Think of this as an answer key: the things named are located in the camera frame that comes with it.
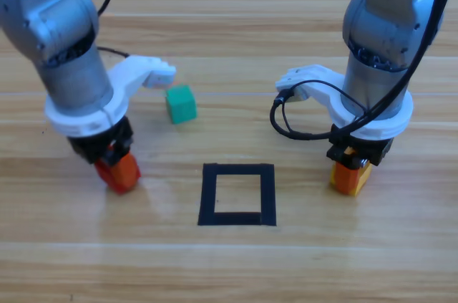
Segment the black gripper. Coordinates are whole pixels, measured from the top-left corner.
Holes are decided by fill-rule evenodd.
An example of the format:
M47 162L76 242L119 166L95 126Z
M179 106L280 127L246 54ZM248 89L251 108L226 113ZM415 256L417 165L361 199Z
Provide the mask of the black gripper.
M102 133L83 138L68 137L67 140L73 151L89 164L101 160L112 166L110 172L115 193L122 195L135 189L141 174L135 156L129 153L133 131L127 116Z
M356 195L361 168L371 163L378 166L391 149L394 139L363 140L351 135L330 138L332 144L326 156L335 161L334 188L344 195Z

